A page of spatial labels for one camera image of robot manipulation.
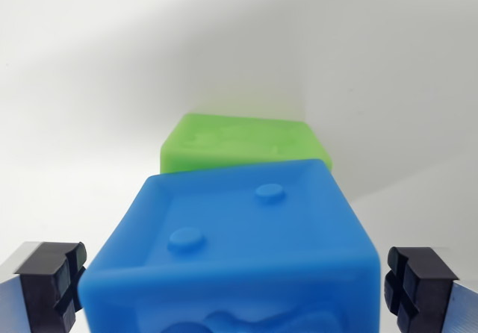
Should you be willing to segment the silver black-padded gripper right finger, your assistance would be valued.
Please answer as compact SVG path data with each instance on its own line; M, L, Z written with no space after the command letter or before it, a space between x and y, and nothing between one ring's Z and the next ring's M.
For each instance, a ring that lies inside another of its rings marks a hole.
M389 249L385 303L401 332L476 332L477 274L444 249Z

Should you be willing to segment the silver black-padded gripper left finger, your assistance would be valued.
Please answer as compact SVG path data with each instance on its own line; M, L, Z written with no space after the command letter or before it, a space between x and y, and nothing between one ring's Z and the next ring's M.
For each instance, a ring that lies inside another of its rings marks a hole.
M2 332L69 332L82 309L82 242L24 242L1 264Z

